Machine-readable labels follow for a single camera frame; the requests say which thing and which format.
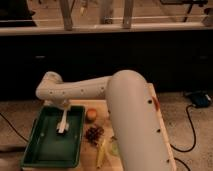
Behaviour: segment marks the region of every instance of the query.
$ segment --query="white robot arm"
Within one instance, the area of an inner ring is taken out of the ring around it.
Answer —
[[[47,72],[36,95],[42,100],[106,99],[125,171],[172,171],[156,109],[146,80],[123,70],[110,77],[63,83]]]

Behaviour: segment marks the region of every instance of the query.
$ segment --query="yellow vegetable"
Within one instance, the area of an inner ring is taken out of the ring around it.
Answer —
[[[101,144],[98,147],[98,153],[97,153],[97,161],[96,161],[96,167],[101,168],[104,157],[105,157],[105,148],[106,148],[106,140],[103,139]]]

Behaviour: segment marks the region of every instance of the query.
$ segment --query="plastic tray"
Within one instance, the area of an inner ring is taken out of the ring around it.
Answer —
[[[32,129],[21,167],[76,167],[79,163],[84,112],[83,106],[72,106],[67,113],[69,130],[61,135],[57,134],[56,126],[63,111],[54,107],[43,107]]]

